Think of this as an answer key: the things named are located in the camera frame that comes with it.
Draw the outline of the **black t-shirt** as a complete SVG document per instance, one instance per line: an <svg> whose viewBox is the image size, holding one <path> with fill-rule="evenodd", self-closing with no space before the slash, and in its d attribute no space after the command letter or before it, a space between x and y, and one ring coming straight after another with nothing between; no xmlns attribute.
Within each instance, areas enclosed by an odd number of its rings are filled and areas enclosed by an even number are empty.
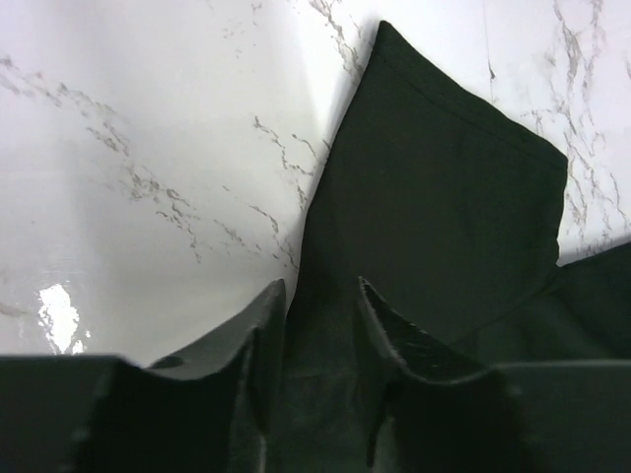
<svg viewBox="0 0 631 473"><path fill-rule="evenodd" d="M495 472L630 468L630 247L558 264L567 158L380 22L306 218L272 472L373 472L358 282L490 370Z"/></svg>

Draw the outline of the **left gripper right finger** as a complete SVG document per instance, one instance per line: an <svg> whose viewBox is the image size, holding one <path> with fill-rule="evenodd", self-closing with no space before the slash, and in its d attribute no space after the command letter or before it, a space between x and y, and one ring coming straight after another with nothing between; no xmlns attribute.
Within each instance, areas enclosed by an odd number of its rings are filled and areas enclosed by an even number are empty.
<svg viewBox="0 0 631 473"><path fill-rule="evenodd" d="M495 472L490 370L397 313L358 282L357 365L373 472Z"/></svg>

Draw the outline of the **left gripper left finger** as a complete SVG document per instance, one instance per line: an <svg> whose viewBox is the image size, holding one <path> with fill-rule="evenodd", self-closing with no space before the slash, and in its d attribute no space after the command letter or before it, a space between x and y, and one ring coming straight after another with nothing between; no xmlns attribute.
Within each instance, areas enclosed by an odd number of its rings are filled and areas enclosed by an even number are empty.
<svg viewBox="0 0 631 473"><path fill-rule="evenodd" d="M180 381L213 381L237 372L236 399L224 409L229 472L264 472L282 371L286 285L269 283L243 310L187 346L149 366Z"/></svg>

